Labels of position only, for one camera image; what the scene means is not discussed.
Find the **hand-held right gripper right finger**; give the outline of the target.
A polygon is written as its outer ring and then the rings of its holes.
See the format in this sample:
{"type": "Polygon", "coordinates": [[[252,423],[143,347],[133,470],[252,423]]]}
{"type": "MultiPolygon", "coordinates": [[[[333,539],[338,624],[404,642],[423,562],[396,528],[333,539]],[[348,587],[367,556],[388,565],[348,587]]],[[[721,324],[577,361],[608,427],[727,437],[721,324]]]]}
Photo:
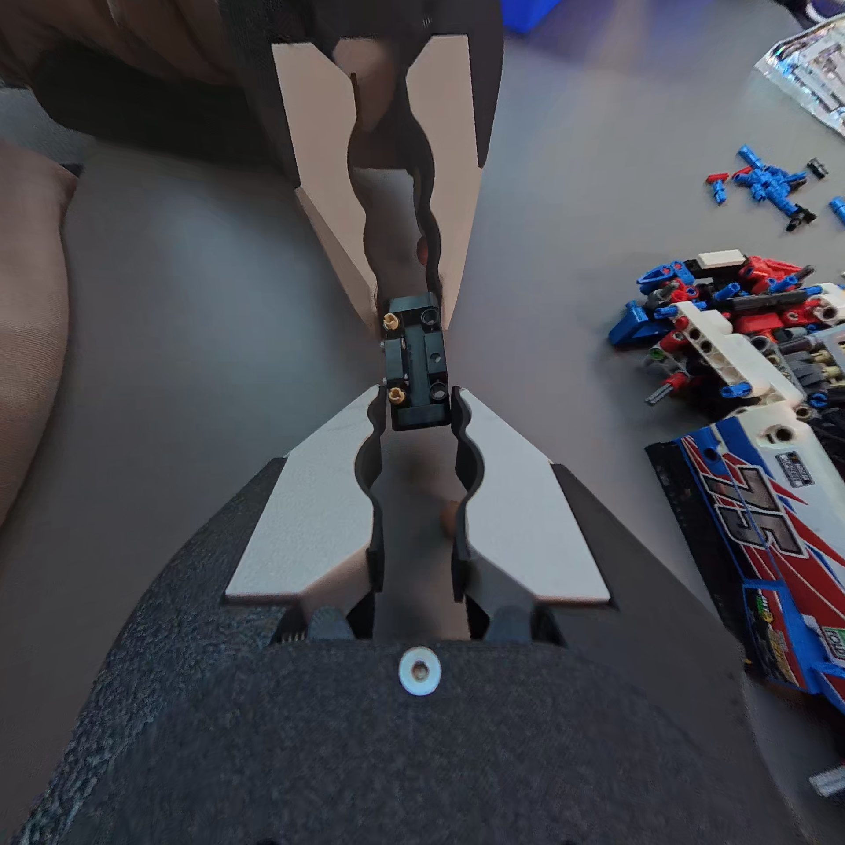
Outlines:
{"type": "Polygon", "coordinates": [[[464,493],[451,552],[455,601],[484,614],[609,606],[552,460],[466,388],[453,388],[451,411],[464,493]]]}

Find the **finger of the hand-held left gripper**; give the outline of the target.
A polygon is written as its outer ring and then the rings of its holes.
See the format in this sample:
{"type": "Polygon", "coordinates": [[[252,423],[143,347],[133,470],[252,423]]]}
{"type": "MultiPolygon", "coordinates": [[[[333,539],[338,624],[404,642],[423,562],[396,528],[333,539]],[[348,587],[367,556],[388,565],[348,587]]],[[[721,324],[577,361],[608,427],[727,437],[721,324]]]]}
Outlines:
{"type": "Polygon", "coordinates": [[[313,43],[279,43],[271,50],[298,169],[295,195],[354,310],[378,332],[378,281],[364,247],[366,213],[348,157],[358,118],[355,84],[375,93],[375,105],[364,109],[367,128],[389,104],[389,48],[337,43],[330,56],[313,43]]]}
{"type": "Polygon", "coordinates": [[[479,195],[468,37],[431,37],[407,72],[407,93],[433,158],[433,187],[424,201],[434,223],[434,233],[426,237],[427,273],[439,283],[442,325],[447,329],[459,297],[479,195]]]}

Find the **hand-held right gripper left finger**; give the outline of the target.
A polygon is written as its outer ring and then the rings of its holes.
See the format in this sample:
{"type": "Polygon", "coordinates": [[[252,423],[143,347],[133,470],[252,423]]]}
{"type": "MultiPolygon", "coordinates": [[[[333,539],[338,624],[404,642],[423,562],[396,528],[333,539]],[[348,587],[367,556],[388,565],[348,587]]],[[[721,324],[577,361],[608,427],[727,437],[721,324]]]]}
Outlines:
{"type": "Polygon", "coordinates": [[[290,450],[225,590],[228,603],[349,614],[375,590],[371,495],[380,473],[385,391],[365,390],[290,450]]]}

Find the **black brick assembly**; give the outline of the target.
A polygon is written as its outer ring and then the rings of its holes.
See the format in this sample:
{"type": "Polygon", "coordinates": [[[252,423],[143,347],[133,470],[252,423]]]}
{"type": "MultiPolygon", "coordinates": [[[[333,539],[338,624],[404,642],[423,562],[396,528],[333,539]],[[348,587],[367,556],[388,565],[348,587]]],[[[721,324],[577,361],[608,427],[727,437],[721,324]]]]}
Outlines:
{"type": "Polygon", "coordinates": [[[382,317],[384,385],[396,432],[450,424],[441,311],[432,292],[393,298],[382,317]]]}

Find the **holographic sticker sheet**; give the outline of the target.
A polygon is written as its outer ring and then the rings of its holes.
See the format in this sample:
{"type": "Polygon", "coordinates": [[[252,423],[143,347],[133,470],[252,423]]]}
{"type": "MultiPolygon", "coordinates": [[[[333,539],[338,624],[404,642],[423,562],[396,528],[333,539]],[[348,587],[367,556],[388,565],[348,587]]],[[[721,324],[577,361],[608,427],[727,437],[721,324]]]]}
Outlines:
{"type": "Polygon", "coordinates": [[[797,2],[789,9],[801,31],[776,43],[758,60],[755,70],[842,138],[843,2],[797,2]]]}

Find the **person's left forearm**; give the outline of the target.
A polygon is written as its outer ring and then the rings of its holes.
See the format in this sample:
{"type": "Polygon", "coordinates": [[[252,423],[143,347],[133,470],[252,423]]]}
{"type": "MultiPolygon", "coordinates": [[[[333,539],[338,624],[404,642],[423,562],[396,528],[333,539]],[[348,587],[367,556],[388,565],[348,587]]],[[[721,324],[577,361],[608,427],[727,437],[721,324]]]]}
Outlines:
{"type": "Polygon", "coordinates": [[[2,1],[2,76],[31,85],[40,59],[70,43],[162,79],[236,83],[215,1],[2,1]]]}

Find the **black padded cushion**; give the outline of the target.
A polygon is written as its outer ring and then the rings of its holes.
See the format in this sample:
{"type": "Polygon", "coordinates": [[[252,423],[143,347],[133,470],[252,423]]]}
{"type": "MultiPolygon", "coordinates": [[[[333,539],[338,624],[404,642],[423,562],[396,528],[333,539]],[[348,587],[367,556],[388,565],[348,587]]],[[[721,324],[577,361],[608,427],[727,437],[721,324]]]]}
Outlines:
{"type": "Polygon", "coordinates": [[[169,62],[142,69],[63,41],[36,60],[29,87],[48,116],[98,141],[232,165],[277,165],[239,64],[202,81],[169,62]]]}

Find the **blue plastic bin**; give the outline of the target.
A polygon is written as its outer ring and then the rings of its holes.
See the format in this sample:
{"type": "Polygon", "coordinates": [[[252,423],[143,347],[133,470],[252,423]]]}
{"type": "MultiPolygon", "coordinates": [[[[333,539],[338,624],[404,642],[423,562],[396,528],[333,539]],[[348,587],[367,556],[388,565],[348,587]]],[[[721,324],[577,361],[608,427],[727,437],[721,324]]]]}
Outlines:
{"type": "Polygon", "coordinates": [[[503,26],[510,32],[526,35],[534,30],[561,1],[500,1],[503,26]]]}

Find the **toy brick race car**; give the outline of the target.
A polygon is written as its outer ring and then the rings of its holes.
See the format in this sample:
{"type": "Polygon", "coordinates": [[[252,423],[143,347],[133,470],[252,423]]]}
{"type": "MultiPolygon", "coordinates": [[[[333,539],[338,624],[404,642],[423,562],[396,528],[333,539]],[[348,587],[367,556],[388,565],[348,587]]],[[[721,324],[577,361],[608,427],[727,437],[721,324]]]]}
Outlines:
{"type": "Polygon", "coordinates": [[[608,342],[702,427],[647,447],[759,677],[844,707],[844,296],[814,268],[698,254],[637,281],[608,342]]]}

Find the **pile of blue brick pins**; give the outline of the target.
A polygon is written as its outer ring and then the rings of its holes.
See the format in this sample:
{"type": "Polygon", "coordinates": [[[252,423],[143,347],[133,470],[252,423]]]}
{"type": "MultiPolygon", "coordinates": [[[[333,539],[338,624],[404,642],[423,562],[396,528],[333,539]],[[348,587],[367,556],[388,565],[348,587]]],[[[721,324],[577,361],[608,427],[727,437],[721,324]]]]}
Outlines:
{"type": "Polygon", "coordinates": [[[752,199],[769,202],[788,220],[796,204],[791,196],[794,191],[806,185],[807,171],[790,173],[782,168],[766,164],[748,145],[741,146],[737,153],[745,167],[738,169],[731,181],[749,190],[752,199]]]}

